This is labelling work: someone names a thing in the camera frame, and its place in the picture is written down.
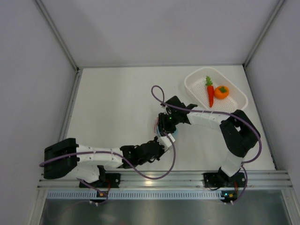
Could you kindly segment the clear zip top bag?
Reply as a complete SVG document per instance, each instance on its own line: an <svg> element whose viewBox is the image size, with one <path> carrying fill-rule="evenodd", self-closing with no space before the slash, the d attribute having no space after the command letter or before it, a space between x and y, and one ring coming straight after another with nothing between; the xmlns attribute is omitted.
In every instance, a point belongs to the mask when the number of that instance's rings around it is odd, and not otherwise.
<svg viewBox="0 0 300 225"><path fill-rule="evenodd" d="M154 130L154 134L155 134L157 137L161 137L164 133L166 133L166 131L161 131L161 130L159 129L159 127L158 127L158 120L159 120L159 118L157 117L156 120L155 120L155 122L154 122L154 128L153 128L153 130ZM173 136L174 138L176 138L177 134L178 134L178 129L176 129L176 130L172 133L172 136Z"/></svg>

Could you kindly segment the orange fake carrot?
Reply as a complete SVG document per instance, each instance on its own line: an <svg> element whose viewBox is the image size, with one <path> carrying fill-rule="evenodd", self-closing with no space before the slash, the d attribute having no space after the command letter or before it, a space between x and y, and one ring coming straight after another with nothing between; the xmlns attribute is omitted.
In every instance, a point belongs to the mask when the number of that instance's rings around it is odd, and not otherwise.
<svg viewBox="0 0 300 225"><path fill-rule="evenodd" d="M209 106L211 108L214 104L214 86L213 86L213 82L209 76L206 76L206 84L205 85L207 87Z"/></svg>

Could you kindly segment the orange fake persimmon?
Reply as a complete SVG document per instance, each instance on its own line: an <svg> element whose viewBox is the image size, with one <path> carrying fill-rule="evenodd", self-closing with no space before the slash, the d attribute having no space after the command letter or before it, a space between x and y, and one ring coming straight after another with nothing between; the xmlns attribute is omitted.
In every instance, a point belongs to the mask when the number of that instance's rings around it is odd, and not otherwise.
<svg viewBox="0 0 300 225"><path fill-rule="evenodd" d="M229 96L229 89L226 86L218 86L214 90L214 96L217 99L225 99Z"/></svg>

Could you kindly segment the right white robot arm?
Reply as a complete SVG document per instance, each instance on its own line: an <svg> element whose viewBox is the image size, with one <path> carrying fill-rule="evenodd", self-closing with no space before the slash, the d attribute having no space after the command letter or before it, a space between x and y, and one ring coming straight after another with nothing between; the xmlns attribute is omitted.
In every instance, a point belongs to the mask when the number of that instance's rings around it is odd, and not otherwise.
<svg viewBox="0 0 300 225"><path fill-rule="evenodd" d="M161 104L165 111L158 115L157 131L173 134L178 124L201 125L219 131L229 153L220 167L219 182L230 186L236 180L243 159L261 140L261 135L242 110L232 113L203 110L195 104L185 105L177 96Z"/></svg>

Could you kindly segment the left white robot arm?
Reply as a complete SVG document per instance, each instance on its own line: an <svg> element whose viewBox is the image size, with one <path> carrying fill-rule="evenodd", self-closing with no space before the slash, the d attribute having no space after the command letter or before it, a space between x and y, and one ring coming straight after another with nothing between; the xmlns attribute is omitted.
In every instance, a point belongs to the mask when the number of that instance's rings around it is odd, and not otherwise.
<svg viewBox="0 0 300 225"><path fill-rule="evenodd" d="M68 138L44 150L44 179L64 177L81 179L95 187L105 184L105 171L131 169L159 160L165 147L155 137L141 145L126 145L120 148L103 149L88 147Z"/></svg>

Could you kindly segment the white perforated plastic basket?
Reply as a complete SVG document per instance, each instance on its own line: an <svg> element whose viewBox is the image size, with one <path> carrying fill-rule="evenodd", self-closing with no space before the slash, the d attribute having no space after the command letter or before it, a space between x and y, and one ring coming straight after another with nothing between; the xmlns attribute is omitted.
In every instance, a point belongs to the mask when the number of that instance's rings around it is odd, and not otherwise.
<svg viewBox="0 0 300 225"><path fill-rule="evenodd" d="M244 110L248 105L246 95L223 74L212 67L202 67L185 80L187 94L200 112L190 112L187 116L191 124L218 127L228 115L214 112L233 113Z"/></svg>

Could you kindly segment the left black base bracket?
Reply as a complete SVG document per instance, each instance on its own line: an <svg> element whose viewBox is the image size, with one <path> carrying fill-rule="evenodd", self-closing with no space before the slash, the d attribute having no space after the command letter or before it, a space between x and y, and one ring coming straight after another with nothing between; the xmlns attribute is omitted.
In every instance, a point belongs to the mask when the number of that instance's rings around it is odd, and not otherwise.
<svg viewBox="0 0 300 225"><path fill-rule="evenodd" d="M99 180L89 183L94 188L119 188L121 174L120 173L106 173L105 177L100 177Z"/></svg>

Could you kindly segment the black base bracket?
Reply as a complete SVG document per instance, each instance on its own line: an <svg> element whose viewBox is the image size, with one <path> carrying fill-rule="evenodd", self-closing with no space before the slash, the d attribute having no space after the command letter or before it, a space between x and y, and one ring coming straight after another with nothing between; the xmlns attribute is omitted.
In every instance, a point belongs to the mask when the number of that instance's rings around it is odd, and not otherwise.
<svg viewBox="0 0 300 225"><path fill-rule="evenodd" d="M121 174L120 173L106 173L105 177L100 177L99 180L89 183L94 188L119 188Z"/></svg>
<svg viewBox="0 0 300 225"><path fill-rule="evenodd" d="M203 174L204 187L211 190L218 190L223 187L223 183L218 177L217 172L206 172Z"/></svg>

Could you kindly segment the right black base bracket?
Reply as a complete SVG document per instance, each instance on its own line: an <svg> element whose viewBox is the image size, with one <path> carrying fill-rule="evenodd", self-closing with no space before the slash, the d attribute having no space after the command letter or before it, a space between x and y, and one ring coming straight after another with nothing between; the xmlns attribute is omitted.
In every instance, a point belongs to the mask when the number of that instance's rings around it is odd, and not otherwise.
<svg viewBox="0 0 300 225"><path fill-rule="evenodd" d="M217 172L206 172L203 174L204 187L211 190L218 190L223 187L223 183L218 177Z"/></svg>

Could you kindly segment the aluminium mounting rail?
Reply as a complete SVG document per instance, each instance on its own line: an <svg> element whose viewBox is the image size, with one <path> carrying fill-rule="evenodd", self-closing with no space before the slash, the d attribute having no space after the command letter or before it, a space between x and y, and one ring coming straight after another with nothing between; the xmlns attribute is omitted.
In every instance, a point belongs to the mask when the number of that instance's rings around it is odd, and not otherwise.
<svg viewBox="0 0 300 225"><path fill-rule="evenodd" d="M120 172L120 188L123 189L204 189L204 171L175 171L159 180L150 180L134 171ZM250 189L289 189L291 179L286 171L249 171L247 170ZM72 179L40 179L37 185L41 189L79 188L79 182Z"/></svg>

